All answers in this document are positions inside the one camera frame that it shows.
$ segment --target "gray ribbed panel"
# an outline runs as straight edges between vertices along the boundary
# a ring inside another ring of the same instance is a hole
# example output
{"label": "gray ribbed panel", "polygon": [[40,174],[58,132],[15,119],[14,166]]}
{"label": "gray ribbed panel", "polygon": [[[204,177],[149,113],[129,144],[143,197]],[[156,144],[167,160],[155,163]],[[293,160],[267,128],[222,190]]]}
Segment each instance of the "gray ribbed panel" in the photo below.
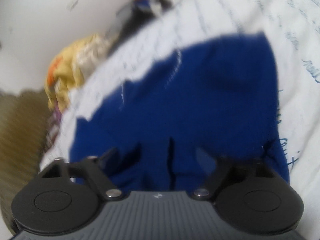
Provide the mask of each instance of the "gray ribbed panel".
{"label": "gray ribbed panel", "polygon": [[34,236],[23,232],[14,240],[303,240],[292,231],[278,236],[242,233],[219,218],[209,202],[185,192],[132,192],[108,203],[98,218],[64,236]]}

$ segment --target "brown blanket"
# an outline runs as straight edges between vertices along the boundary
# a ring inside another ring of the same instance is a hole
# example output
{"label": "brown blanket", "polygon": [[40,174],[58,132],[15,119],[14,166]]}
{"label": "brown blanket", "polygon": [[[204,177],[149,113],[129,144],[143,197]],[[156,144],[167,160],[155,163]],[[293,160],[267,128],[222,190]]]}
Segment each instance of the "brown blanket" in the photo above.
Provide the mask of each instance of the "brown blanket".
{"label": "brown blanket", "polygon": [[13,234],[11,202],[39,171],[49,116],[44,91],[0,95],[0,206]]}

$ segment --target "folded blue garment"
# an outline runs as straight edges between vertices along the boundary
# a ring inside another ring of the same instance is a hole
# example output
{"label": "folded blue garment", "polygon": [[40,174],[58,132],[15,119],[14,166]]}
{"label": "folded blue garment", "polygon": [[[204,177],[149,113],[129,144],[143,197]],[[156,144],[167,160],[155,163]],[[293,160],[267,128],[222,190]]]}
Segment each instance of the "folded blue garment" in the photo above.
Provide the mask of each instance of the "folded blue garment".
{"label": "folded blue garment", "polygon": [[263,158],[289,181],[277,104],[264,34],[209,40],[173,52],[105,98],[90,121],[78,119],[70,159],[117,147],[105,172],[123,191],[190,192],[222,155]]}

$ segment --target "silver screw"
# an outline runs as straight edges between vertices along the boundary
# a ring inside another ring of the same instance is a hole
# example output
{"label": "silver screw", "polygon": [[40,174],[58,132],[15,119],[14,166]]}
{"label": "silver screw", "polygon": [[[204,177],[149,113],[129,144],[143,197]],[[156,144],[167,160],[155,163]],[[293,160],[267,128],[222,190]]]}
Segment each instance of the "silver screw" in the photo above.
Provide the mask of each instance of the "silver screw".
{"label": "silver screw", "polygon": [[106,194],[110,198],[120,197],[122,195],[122,191],[119,189],[109,189]]}
{"label": "silver screw", "polygon": [[208,196],[210,193],[207,189],[205,188],[198,188],[193,192],[194,195],[196,195],[197,197],[206,197]]}
{"label": "silver screw", "polygon": [[89,160],[94,160],[94,159],[97,159],[97,158],[98,158],[98,156],[95,156],[95,155],[87,157],[87,159],[89,159]]}

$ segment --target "white cloth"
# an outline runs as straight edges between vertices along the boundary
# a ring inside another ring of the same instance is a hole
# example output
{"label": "white cloth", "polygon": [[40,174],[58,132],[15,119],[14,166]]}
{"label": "white cloth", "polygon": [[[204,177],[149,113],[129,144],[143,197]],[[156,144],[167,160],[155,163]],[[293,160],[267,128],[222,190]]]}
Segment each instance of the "white cloth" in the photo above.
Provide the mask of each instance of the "white cloth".
{"label": "white cloth", "polygon": [[173,49],[227,33],[264,31],[278,70],[281,143],[289,169],[294,167],[292,185],[306,207],[299,231],[307,239],[319,240],[320,205],[319,198],[314,199],[320,195],[319,7],[320,0],[183,0],[120,47],[83,88],[71,93],[60,136],[41,168],[55,157],[68,159],[77,117],[90,119],[103,98],[124,80],[141,79],[154,61]]}

